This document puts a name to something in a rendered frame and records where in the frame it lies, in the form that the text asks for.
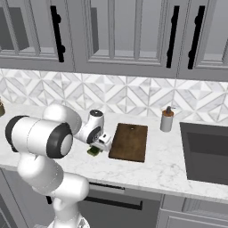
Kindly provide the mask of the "brown wooden cutting board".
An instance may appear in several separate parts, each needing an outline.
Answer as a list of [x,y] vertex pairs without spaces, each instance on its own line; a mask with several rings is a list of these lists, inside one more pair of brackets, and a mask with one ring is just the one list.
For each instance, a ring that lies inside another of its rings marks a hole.
[[144,162],[148,127],[118,123],[109,152],[110,159]]

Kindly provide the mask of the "grey base cupboard door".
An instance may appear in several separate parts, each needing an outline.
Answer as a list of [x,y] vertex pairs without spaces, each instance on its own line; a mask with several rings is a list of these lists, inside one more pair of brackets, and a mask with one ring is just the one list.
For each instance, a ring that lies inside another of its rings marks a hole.
[[156,228],[228,228],[228,204],[164,195]]
[[46,228],[54,219],[53,206],[46,196],[25,183],[16,171],[1,169],[3,178],[14,197],[19,211],[25,220],[26,228]]

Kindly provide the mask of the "green sponge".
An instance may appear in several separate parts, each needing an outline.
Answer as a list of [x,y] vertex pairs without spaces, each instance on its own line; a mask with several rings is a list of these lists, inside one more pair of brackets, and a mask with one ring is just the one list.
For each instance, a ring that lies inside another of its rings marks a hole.
[[87,151],[87,153],[89,154],[89,155],[92,155],[92,156],[97,156],[100,152],[102,152],[102,150],[101,149],[99,149],[99,148],[97,148],[97,147],[91,147],[88,151]]

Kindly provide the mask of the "grey wall cupboard door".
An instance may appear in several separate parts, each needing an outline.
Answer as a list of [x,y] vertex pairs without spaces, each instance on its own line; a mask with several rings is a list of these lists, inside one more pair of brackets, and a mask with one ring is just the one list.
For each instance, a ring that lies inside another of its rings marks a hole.
[[[200,5],[205,5],[193,69],[188,53]],[[228,0],[189,0],[178,79],[228,82]]]
[[[64,62],[59,62],[50,6],[61,16]],[[74,70],[67,0],[0,0],[0,68]]]
[[174,6],[180,0],[68,0],[76,71],[174,78],[167,49]]

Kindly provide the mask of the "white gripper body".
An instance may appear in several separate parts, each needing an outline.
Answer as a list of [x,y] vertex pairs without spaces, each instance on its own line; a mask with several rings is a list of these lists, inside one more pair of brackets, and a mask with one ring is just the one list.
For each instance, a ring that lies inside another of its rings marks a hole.
[[100,151],[109,151],[111,148],[111,140],[104,142],[102,140],[98,140],[92,143],[92,146],[98,148]]

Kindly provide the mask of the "grey dishwasher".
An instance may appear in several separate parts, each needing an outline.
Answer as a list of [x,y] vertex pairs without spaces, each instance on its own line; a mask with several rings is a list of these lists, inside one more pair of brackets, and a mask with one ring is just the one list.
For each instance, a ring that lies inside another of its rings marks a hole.
[[119,186],[90,183],[87,197],[115,200],[139,205],[142,210],[121,208],[86,201],[78,203],[80,212],[90,224],[90,228],[156,228],[161,194],[137,191]]

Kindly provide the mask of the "grey soap dispenser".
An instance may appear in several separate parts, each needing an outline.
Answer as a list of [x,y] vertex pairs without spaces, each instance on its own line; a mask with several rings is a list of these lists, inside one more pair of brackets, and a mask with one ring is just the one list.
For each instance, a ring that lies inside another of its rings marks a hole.
[[160,122],[160,130],[162,132],[170,132],[172,129],[174,118],[174,112],[172,111],[171,106],[167,106],[165,110],[162,111],[161,122]]

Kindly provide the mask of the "dark grey sink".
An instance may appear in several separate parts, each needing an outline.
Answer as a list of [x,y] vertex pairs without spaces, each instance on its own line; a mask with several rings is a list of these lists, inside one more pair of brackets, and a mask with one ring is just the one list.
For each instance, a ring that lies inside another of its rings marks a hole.
[[228,126],[180,123],[188,180],[228,185]]

